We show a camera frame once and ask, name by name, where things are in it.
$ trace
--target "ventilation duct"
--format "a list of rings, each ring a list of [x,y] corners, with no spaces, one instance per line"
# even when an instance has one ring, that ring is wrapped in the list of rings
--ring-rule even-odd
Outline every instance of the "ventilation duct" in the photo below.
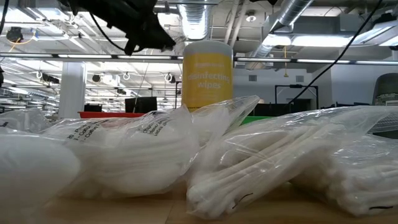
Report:
[[[203,40],[210,30],[211,8],[202,4],[179,4],[182,17],[182,30],[189,40]]]
[[[277,12],[277,17],[269,16],[264,24],[263,33],[265,33],[264,40],[260,46],[251,54],[251,57],[264,58],[268,56],[274,45],[267,44],[267,36],[272,31],[283,27],[289,27],[301,16],[313,0],[285,0],[283,1],[280,11]],[[253,70],[256,68],[264,68],[265,65],[258,62],[251,62],[246,64],[246,69]]]

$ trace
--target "hanging wire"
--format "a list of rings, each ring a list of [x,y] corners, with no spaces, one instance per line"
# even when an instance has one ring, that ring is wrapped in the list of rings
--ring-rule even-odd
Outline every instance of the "hanging wire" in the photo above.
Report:
[[[21,38],[18,38],[18,39],[17,39],[17,42],[15,42],[15,43],[13,43],[13,42],[10,41],[10,42],[13,43],[14,45],[11,47],[11,49],[8,51],[8,53],[10,53],[10,52],[12,52],[12,50],[14,50],[15,46],[17,45],[18,41],[20,41],[20,39],[21,39]]]
[[[95,25],[97,26],[97,28],[99,29],[99,31],[102,33],[102,35],[109,41],[109,43],[111,43],[113,46],[115,46],[117,49],[124,51],[124,49],[122,47],[120,47],[119,45],[115,44],[104,32],[104,30],[101,28],[101,26],[98,24],[97,20],[95,19],[94,15],[92,13],[90,13],[91,18],[93,19]]]
[[[148,63],[148,65],[147,65],[147,68],[145,69],[144,76],[143,76],[143,78],[142,78],[142,80],[141,80],[141,84],[139,85],[139,88],[138,88],[138,91],[137,91],[136,102],[134,103],[134,109],[132,110],[133,113],[136,112],[137,100],[138,100],[138,98],[139,98],[139,92],[141,91],[141,87],[142,87],[142,84],[144,83],[145,76],[147,75],[148,67],[149,67],[149,63]]]
[[[36,35],[36,31],[33,32],[32,38],[30,38],[30,39],[29,39],[28,41],[26,41],[26,42],[21,42],[21,43],[20,43],[19,41],[21,40],[21,38],[18,38],[17,41],[16,41],[15,43],[14,43],[14,42],[11,42],[11,41],[9,41],[9,40],[8,40],[8,42],[14,44],[14,46],[12,47],[12,48],[14,48],[15,45],[24,45],[24,44],[28,44],[30,41],[33,40],[33,38],[35,37],[35,35]]]

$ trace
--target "table surface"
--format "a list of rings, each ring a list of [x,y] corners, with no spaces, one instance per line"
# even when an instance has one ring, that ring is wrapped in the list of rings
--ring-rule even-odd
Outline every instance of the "table surface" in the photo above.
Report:
[[[68,224],[183,223],[395,223],[398,211],[354,218],[286,184],[225,220],[201,220],[186,213],[185,189],[122,200],[56,199],[46,215]]]

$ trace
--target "white column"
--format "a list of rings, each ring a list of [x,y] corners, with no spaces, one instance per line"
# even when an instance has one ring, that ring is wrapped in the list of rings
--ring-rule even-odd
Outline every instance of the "white column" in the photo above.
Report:
[[[86,80],[85,63],[63,63],[59,118],[80,118],[78,112],[84,110]]]

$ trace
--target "plastic bag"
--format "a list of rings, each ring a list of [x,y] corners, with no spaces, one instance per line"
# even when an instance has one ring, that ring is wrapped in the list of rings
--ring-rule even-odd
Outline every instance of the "plastic bag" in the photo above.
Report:
[[[0,127],[38,133],[51,126],[39,109],[16,110],[0,114]]]
[[[256,107],[258,96],[244,96],[204,106],[192,113],[193,125],[199,134],[200,146],[219,139],[227,131],[241,125]]]
[[[192,116],[181,107],[142,118],[66,119],[42,132],[64,139],[81,160],[61,195],[115,198],[167,191],[200,150]]]
[[[398,205],[398,140],[365,135],[292,183],[355,216],[381,213]]]
[[[60,142],[1,127],[0,223],[47,222],[42,207],[79,170],[80,161]]]
[[[225,134],[198,156],[188,211],[202,218],[234,213],[308,166],[362,136],[397,107],[333,108],[256,121]]]

